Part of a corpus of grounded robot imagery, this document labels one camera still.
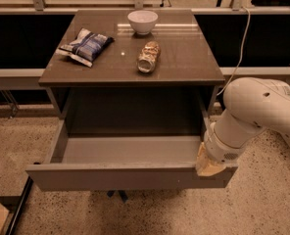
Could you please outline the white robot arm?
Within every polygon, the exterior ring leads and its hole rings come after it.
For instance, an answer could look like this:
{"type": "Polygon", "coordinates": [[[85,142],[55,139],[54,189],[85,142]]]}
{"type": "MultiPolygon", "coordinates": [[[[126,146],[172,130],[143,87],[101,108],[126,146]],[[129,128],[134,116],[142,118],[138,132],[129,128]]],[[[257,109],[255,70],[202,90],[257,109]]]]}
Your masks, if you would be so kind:
{"type": "Polygon", "coordinates": [[[200,176],[235,166],[248,141],[267,129],[290,139],[290,86],[280,80],[242,77],[224,90],[225,110],[204,134],[197,155],[200,176]]]}

